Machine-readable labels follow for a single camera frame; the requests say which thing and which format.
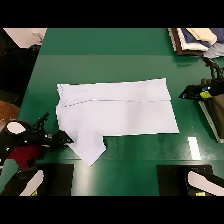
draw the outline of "green tabletop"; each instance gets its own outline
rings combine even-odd
[[[158,195],[158,164],[211,164],[224,175],[224,145],[198,103],[178,99],[187,85],[209,77],[201,59],[175,54],[165,28],[48,29],[19,119],[32,124],[49,112],[46,130],[56,132],[58,83],[167,78],[180,134],[106,137],[107,150],[90,168],[69,148],[40,161],[75,163],[72,195]],[[192,161],[188,137],[197,138],[202,161]]]

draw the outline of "stack of folded clothes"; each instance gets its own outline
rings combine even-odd
[[[224,56],[224,28],[168,28],[177,55]]]
[[[210,83],[210,79],[202,79],[201,83]],[[224,95],[214,96],[199,102],[205,117],[212,128],[218,143],[224,143]]]

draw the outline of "folded white cloth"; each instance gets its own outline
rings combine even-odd
[[[140,82],[58,84],[59,128],[69,146],[91,166],[106,150],[103,136],[179,133],[166,79]]]
[[[187,43],[184,38],[184,34],[181,28],[177,28],[177,33],[180,39],[180,44],[182,50],[199,50],[199,51],[207,51],[209,48],[205,47],[200,43]]]

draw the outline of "red object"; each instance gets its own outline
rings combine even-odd
[[[29,167],[28,161],[39,159],[41,149],[41,146],[35,144],[30,144],[26,147],[15,147],[9,154],[8,159],[14,159],[20,167]]]

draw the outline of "table surface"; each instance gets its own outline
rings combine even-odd
[[[223,58],[218,62],[224,65]],[[75,163],[72,195],[158,195],[159,164],[211,164],[214,174],[224,177],[224,145],[216,142],[198,103],[178,98],[187,85],[209,78],[210,70],[199,57],[177,56],[165,28],[49,28],[19,119],[32,124],[49,112],[46,130],[56,132],[58,83],[164,77],[180,134],[106,137],[107,150],[90,168],[69,148],[41,162]],[[188,137],[197,138],[201,161],[192,161]]]

